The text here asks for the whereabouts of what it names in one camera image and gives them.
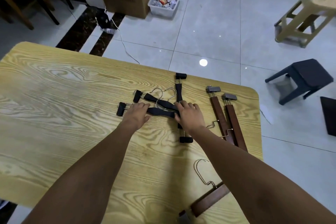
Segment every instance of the person's right arm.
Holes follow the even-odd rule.
[[[175,105],[175,119],[202,147],[250,223],[336,223],[336,215],[293,181],[207,129],[197,104]]]

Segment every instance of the stool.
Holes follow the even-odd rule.
[[[270,78],[267,78],[265,82],[272,81],[284,74],[293,79],[297,88],[283,99],[280,99],[279,104],[281,105],[308,92],[303,96],[303,99],[306,99],[311,94],[334,81],[334,78],[331,77],[316,59],[308,59],[293,63]]]
[[[298,14],[293,14],[295,9],[300,5],[303,9]],[[299,0],[277,23],[275,27],[279,27],[279,33],[275,37],[275,41],[280,43],[289,37],[298,37],[300,47],[306,48],[307,44],[328,24],[336,14],[336,0]],[[314,21],[320,16],[326,17],[320,26],[315,28]],[[311,34],[304,33],[310,27]]]

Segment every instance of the dark blue stool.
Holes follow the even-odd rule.
[[[293,79],[297,88],[283,99],[280,99],[279,104],[281,105],[308,92],[303,96],[303,99],[306,99],[311,94],[334,81],[334,78],[331,77],[316,59],[307,59],[293,63],[270,78],[267,78],[265,82],[272,81],[284,74]]]

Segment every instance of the hand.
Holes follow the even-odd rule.
[[[187,103],[182,100],[181,103],[175,102],[174,105],[180,112],[179,117],[175,114],[175,120],[181,124],[184,131],[191,135],[192,130],[205,127],[203,114],[198,104]]]
[[[125,113],[121,125],[131,126],[135,130],[140,129],[150,118],[146,116],[146,112],[150,104],[136,103],[132,104]]]

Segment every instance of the forearm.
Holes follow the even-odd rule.
[[[61,175],[24,224],[101,223],[134,132],[134,128],[120,124]]]
[[[191,132],[250,223],[329,223],[335,216],[264,162],[207,128]]]

